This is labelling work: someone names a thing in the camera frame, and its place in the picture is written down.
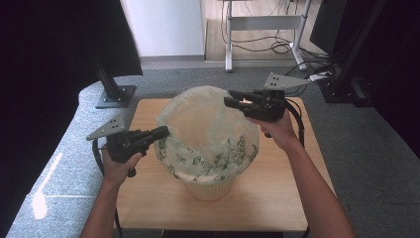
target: person's right arm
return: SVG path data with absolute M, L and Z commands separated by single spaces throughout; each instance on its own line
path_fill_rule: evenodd
M 289 112 L 286 110 L 283 118 L 274 123 L 248 119 L 259 124 L 263 132 L 270 133 L 286 153 L 314 237 L 355 237 L 343 206 L 296 137 Z

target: wall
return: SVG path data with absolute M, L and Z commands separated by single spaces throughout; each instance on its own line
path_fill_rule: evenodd
M 202 1 L 121 0 L 140 57 L 204 56 Z

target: plastic bag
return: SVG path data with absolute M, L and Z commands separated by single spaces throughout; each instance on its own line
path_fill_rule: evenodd
M 157 117 L 170 135 L 155 142 L 157 158 L 177 179 L 213 185 L 235 178 L 254 160 L 260 133 L 239 110 L 224 105 L 226 90 L 194 87 L 174 97 Z

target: black curtain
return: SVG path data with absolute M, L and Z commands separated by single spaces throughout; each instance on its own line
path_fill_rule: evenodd
M 109 76 L 142 74 L 119 0 L 1 1 L 1 237 L 71 122 L 78 93 L 98 81 L 92 57 Z

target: wooden table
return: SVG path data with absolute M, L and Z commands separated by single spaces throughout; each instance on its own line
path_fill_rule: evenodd
M 333 188 L 303 102 L 300 98 L 291 99 L 302 108 L 306 150 Z M 141 100 L 131 130 L 155 128 L 155 118 L 169 100 Z M 136 169 L 137 175 L 127 178 L 118 196 L 117 207 L 124 228 L 301 231 L 307 227 L 289 161 L 263 133 L 253 163 L 237 177 L 232 190 L 218 200 L 204 201 L 191 196 L 182 181 L 158 162 L 153 146 Z

